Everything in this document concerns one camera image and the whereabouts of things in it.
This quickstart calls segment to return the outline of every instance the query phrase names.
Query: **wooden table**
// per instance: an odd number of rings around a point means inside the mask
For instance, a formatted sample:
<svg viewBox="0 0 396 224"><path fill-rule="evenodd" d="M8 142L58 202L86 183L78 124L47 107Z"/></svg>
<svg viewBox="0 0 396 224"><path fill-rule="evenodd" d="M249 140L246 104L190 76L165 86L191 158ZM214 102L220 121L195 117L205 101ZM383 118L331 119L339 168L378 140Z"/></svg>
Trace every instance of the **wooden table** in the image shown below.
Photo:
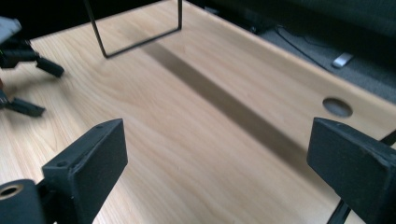
<svg viewBox="0 0 396 224"><path fill-rule="evenodd" d="M42 118L0 113L0 183L41 166L92 126L122 118L129 163L95 223L326 223L338 198L306 165L313 117L381 138L396 106L184 3L183 30L106 60L85 24L33 41L57 79L20 64L0 77ZM111 51L177 24L176 2L103 21ZM351 105L341 119L328 96ZM349 223L360 222L356 215Z"/></svg>

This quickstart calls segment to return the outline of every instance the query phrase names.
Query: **wood grain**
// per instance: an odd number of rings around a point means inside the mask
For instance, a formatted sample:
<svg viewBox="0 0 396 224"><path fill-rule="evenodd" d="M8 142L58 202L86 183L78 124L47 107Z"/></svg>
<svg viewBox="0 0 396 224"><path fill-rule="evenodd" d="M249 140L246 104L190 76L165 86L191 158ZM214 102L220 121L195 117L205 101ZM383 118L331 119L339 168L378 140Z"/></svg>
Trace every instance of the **wood grain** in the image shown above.
<svg viewBox="0 0 396 224"><path fill-rule="evenodd" d="M129 163L95 223L325 223L338 199L305 162L313 117L379 139L396 106L183 4L181 32L111 60L89 24L34 40L61 79L29 63L1 71L8 96L47 111L1 111L0 183L38 182L92 126L122 118ZM176 14L166 1L98 24L112 51L176 27ZM353 115L327 112L328 96Z"/></svg>

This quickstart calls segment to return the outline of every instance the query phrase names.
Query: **black wire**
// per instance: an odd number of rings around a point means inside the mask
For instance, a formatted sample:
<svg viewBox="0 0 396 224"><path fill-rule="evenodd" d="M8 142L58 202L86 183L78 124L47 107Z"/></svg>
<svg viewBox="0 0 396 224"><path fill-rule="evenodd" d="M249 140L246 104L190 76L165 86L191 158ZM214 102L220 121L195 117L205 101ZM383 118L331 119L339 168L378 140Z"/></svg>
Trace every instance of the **black wire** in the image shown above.
<svg viewBox="0 0 396 224"><path fill-rule="evenodd" d="M288 44L290 44L292 47L294 47L295 49L297 49L300 53L302 53L305 57L307 57L309 60L311 60L313 63L315 63L317 66L323 68L324 70L331 72L329 69L327 69L325 66L323 66L322 64L320 64L318 61L316 61L314 58L312 58L311 56L309 56L308 54L306 54L303 50L299 49L297 46L295 46L293 43L291 43L285 36L283 36L280 32L279 32L279 28L283 28L283 26L281 25L277 25L275 27L275 31L276 33L283 39L285 40Z"/></svg>

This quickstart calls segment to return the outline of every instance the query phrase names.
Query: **cable hole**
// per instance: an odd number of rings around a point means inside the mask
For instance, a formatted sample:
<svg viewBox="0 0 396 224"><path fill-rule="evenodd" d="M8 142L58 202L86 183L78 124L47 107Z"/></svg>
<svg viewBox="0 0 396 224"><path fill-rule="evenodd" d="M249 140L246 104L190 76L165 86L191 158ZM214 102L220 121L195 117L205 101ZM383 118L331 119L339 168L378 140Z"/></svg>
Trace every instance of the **cable hole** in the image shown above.
<svg viewBox="0 0 396 224"><path fill-rule="evenodd" d="M340 118L349 118L353 114L352 107L343 100L328 97L323 100L323 106L331 114Z"/></svg>

